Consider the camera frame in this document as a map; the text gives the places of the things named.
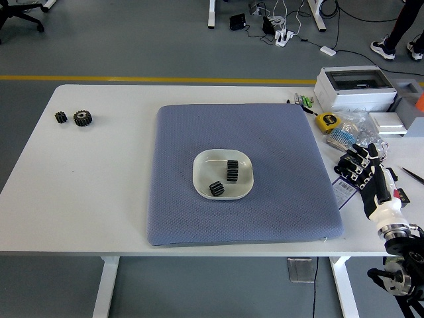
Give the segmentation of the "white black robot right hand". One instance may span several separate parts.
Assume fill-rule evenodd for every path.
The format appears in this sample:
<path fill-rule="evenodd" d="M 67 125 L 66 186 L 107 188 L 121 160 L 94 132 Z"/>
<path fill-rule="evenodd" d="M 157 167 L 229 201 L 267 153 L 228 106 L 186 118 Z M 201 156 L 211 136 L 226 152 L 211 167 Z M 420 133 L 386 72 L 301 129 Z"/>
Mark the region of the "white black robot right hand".
<path fill-rule="evenodd" d="M 385 168 L 375 144 L 353 144 L 340 157 L 335 172 L 360 192 L 366 217 L 375 222 L 382 237 L 390 231 L 410 233 L 409 223 L 401 212 L 401 199 L 391 172 Z"/>

